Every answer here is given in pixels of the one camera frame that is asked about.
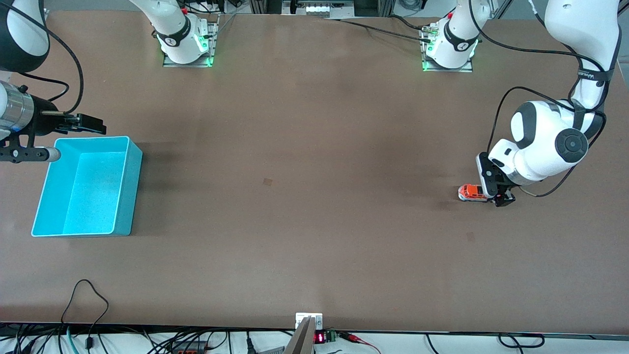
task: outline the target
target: silver cylinder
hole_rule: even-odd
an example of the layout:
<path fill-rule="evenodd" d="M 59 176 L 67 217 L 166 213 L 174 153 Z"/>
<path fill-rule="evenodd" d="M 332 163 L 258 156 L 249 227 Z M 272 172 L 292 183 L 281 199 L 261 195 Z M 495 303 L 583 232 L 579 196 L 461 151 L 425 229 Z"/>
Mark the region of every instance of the silver cylinder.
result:
<path fill-rule="evenodd" d="M 31 122 L 35 105 L 30 94 L 21 93 L 16 86 L 4 81 L 0 81 L 0 84 L 0 89 L 4 89 L 7 95 L 6 107 L 0 108 L 0 111 L 4 108 L 4 114 L 0 117 L 0 139 L 3 139 L 6 137 L 2 136 L 3 130 L 19 132 Z"/>

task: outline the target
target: brown table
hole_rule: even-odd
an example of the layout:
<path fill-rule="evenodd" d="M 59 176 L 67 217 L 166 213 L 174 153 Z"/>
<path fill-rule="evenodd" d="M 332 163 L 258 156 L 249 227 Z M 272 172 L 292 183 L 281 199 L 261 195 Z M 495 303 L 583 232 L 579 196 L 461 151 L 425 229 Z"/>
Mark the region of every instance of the brown table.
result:
<path fill-rule="evenodd" d="M 239 16 L 214 68 L 163 69 L 141 13 L 52 13 L 49 25 L 83 64 L 80 111 L 144 151 L 133 234 L 31 237 L 47 167 L 3 164 L 2 321 L 58 321 L 73 284 L 89 278 L 111 302 L 110 323 L 289 328 L 295 312 L 320 311 L 336 328 L 629 334 L 619 72 L 608 128 L 565 185 L 547 198 L 516 191 L 495 208 L 458 201 L 456 187 L 478 182 L 474 156 L 500 97 L 515 85 L 564 97 L 574 59 L 485 42 L 473 74 L 422 72 L 410 40 Z M 486 30 L 561 48 L 531 21 Z M 55 44 L 36 74 L 76 84 Z M 43 97 L 58 90 L 28 84 Z M 533 99 L 507 100 L 498 137 Z M 93 321 L 99 299 L 88 287 L 77 296 L 68 320 Z"/>

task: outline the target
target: black velcro strap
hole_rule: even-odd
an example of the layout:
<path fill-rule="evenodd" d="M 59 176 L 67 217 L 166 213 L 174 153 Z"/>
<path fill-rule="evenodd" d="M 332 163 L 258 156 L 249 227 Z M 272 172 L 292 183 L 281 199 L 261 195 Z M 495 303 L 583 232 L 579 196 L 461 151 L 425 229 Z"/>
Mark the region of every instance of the black velcro strap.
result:
<path fill-rule="evenodd" d="M 608 71 L 594 71 L 580 67 L 579 71 L 577 71 L 579 78 L 592 81 L 610 81 L 613 75 L 614 69 Z"/>
<path fill-rule="evenodd" d="M 162 33 L 157 32 L 157 35 L 159 36 L 159 38 L 164 41 L 164 43 L 166 43 L 167 46 L 169 47 L 178 47 L 179 44 L 181 43 L 181 40 L 186 38 L 188 36 L 188 34 L 190 33 L 190 19 L 185 16 L 186 18 L 186 23 L 184 24 L 184 27 L 181 28 L 177 33 L 173 33 L 171 35 L 164 35 Z"/>
<path fill-rule="evenodd" d="M 586 116 L 586 109 L 577 100 L 572 100 L 574 106 L 574 120 L 572 121 L 572 128 L 581 130 L 583 128 L 583 120 Z"/>
<path fill-rule="evenodd" d="M 443 27 L 443 34 L 445 34 L 445 39 L 447 39 L 448 42 L 452 43 L 454 50 L 456 50 L 457 52 L 465 52 L 472 44 L 474 44 L 474 42 L 476 42 L 476 39 L 478 38 L 478 36 L 476 36 L 472 39 L 464 40 L 455 36 L 450 31 L 449 21 L 446 22 L 445 26 Z"/>

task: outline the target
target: teal cable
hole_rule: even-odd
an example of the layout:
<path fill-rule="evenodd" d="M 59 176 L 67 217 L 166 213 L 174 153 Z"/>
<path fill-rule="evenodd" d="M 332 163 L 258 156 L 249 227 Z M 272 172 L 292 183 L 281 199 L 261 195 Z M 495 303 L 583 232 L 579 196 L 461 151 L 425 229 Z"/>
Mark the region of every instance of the teal cable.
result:
<path fill-rule="evenodd" d="M 68 342 L 70 342 L 70 348 L 72 348 L 72 351 L 74 352 L 74 354 L 79 354 L 77 347 L 74 345 L 74 342 L 72 341 L 72 336 L 70 335 L 70 326 L 68 326 L 68 329 L 65 330 L 65 335 L 68 337 Z"/>

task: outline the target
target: blue bin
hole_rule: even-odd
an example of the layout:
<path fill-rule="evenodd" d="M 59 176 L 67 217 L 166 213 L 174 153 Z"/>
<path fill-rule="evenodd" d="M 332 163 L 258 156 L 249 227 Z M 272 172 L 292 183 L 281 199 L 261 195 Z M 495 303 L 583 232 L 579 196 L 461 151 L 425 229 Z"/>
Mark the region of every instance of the blue bin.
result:
<path fill-rule="evenodd" d="M 57 139 L 61 158 L 48 166 L 35 237 L 131 233 L 142 151 L 129 137 Z"/>

